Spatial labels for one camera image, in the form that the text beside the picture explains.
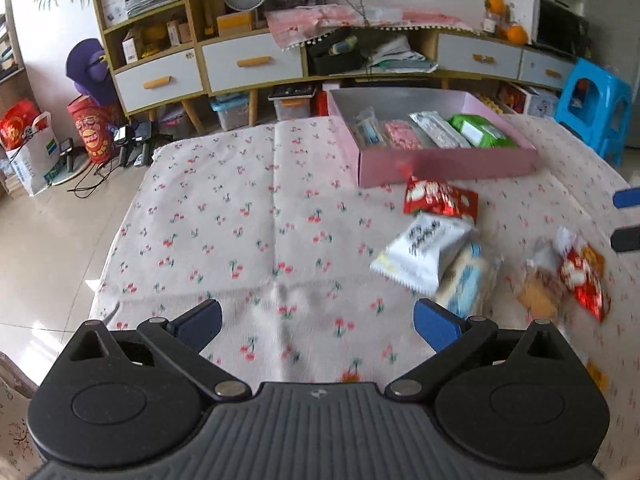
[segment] green plastic bag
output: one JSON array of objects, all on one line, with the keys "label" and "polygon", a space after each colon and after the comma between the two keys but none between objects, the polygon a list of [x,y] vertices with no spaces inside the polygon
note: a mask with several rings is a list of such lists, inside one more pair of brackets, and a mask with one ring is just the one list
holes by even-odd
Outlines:
[{"label": "green plastic bag", "polygon": [[454,115],[449,124],[476,148],[517,148],[506,134],[479,115]]}]

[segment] white shopping bag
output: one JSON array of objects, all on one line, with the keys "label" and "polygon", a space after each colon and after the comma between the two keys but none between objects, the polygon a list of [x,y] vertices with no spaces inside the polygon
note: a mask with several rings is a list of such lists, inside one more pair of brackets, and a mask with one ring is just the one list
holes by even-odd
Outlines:
[{"label": "white shopping bag", "polygon": [[[46,120],[46,127],[38,130],[38,122]],[[44,112],[33,121],[33,137],[20,148],[6,152],[18,180],[29,196],[47,189],[62,167],[60,146],[51,129],[51,114]]]}]

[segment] drawer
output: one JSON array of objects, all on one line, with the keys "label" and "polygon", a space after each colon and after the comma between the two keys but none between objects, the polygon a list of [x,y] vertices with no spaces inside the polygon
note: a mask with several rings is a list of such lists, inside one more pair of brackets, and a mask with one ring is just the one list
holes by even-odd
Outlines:
[{"label": "drawer", "polygon": [[496,77],[518,78],[522,49],[495,41],[441,34],[438,67]]},{"label": "drawer", "polygon": [[203,91],[192,48],[129,68],[115,80],[126,112]]},{"label": "drawer", "polygon": [[521,81],[562,89],[574,63],[557,57],[524,50],[522,53]]},{"label": "drawer", "polygon": [[303,76],[300,49],[282,50],[271,34],[208,44],[202,52],[212,92]]}]

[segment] cabinet leg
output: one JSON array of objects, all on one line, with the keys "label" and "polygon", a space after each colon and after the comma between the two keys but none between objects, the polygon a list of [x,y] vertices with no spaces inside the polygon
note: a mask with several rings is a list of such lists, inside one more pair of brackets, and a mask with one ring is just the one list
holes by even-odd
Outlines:
[{"label": "cabinet leg", "polygon": [[258,91],[249,90],[249,126],[253,127],[258,122]]},{"label": "cabinet leg", "polygon": [[205,133],[204,127],[202,126],[202,123],[200,122],[200,118],[198,117],[198,114],[196,113],[196,110],[193,107],[193,105],[187,100],[180,101],[180,102],[184,107],[184,111],[187,112],[187,115],[189,116],[191,122],[193,123],[193,126],[195,126],[198,134],[204,135]]}]

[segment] pink box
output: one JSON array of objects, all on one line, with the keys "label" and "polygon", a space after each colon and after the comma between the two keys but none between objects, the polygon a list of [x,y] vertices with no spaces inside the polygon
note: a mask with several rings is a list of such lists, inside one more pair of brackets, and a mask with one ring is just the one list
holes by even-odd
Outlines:
[{"label": "pink box", "polygon": [[[341,88],[327,92],[331,116],[342,156],[359,187],[403,184],[409,176],[426,180],[509,178],[529,174],[538,158],[535,147],[500,115],[468,92],[430,88]],[[413,123],[409,113],[437,111],[443,118],[475,114],[491,121],[511,137],[518,148],[460,148],[395,150],[369,146],[360,149],[347,126],[365,108],[373,106],[379,121]]]}]

